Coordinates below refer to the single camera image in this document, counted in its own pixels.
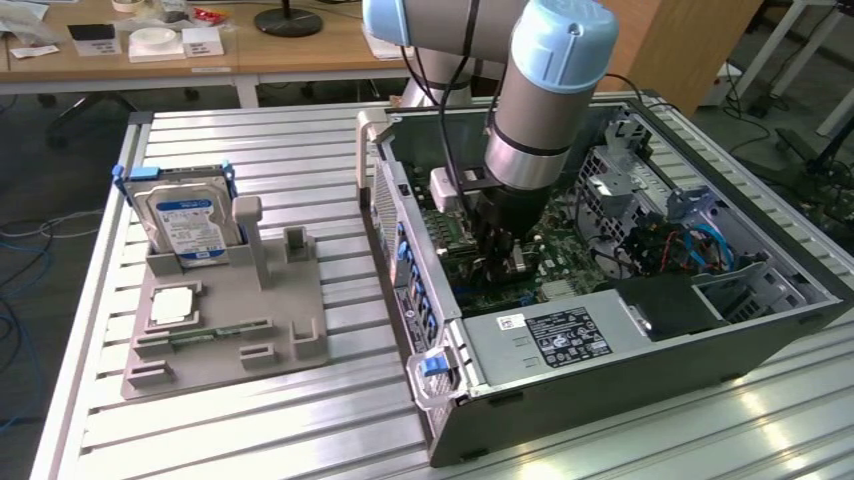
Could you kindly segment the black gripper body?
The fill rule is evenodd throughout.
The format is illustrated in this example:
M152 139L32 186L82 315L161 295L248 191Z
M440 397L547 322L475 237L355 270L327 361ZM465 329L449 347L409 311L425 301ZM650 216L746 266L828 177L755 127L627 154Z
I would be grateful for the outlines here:
M507 234L523 239L540 220L549 200L549 188L519 190L508 186L480 191L476 202L476 237Z

